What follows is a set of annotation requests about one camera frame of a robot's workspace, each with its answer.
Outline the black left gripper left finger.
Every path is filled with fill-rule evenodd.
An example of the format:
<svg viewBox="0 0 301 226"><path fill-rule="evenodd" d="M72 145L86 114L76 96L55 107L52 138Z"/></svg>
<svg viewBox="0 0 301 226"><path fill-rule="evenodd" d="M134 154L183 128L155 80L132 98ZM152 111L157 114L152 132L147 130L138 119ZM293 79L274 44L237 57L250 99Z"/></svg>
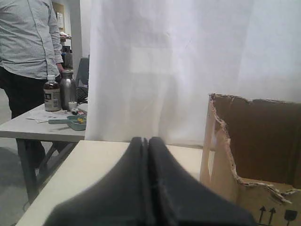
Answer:
<svg viewBox="0 0 301 226"><path fill-rule="evenodd" d="M94 185L58 204L46 226L145 226L141 138L132 138L116 165Z"/></svg>

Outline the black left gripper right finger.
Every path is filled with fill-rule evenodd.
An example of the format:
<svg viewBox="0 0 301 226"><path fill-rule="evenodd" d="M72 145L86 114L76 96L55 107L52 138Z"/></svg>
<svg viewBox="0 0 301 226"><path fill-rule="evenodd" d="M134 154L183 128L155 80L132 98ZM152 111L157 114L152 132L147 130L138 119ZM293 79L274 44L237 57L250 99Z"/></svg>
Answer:
<svg viewBox="0 0 301 226"><path fill-rule="evenodd" d="M210 191L173 157L159 137L149 140L148 167L158 226L254 226L246 210Z"/></svg>

